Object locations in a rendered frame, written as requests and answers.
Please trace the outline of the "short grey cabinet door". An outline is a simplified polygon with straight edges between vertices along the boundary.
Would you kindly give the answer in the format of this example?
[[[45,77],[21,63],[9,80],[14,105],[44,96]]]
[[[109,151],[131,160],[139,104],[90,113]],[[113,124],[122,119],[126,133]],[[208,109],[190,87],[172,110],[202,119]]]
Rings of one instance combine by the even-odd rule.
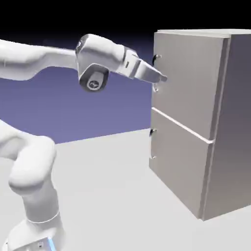
[[[202,217],[213,141],[184,129],[157,109],[151,110],[155,159],[150,168],[197,217]]]

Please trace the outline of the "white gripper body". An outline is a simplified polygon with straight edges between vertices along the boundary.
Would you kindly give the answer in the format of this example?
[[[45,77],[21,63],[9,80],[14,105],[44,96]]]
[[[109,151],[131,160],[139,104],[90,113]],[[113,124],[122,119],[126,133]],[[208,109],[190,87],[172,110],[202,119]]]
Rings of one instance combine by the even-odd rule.
[[[139,64],[134,74],[134,78],[149,83],[158,83],[161,81],[161,72],[143,60],[139,60]]]

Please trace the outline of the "grey cabinet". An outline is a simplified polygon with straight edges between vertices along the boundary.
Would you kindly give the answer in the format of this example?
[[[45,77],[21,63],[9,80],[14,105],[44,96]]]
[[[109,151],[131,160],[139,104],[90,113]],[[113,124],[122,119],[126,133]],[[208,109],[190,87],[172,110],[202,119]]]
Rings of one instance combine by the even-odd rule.
[[[160,29],[157,32],[159,31],[229,36],[200,219],[209,220],[251,205],[251,29]]]

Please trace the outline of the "tall grey cabinet door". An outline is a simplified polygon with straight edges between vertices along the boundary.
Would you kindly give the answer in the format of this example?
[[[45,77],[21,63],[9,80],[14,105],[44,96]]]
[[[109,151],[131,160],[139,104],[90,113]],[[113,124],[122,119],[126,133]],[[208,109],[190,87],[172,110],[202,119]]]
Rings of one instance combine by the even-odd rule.
[[[152,106],[212,140],[229,36],[159,31],[155,67],[167,76],[152,94]]]

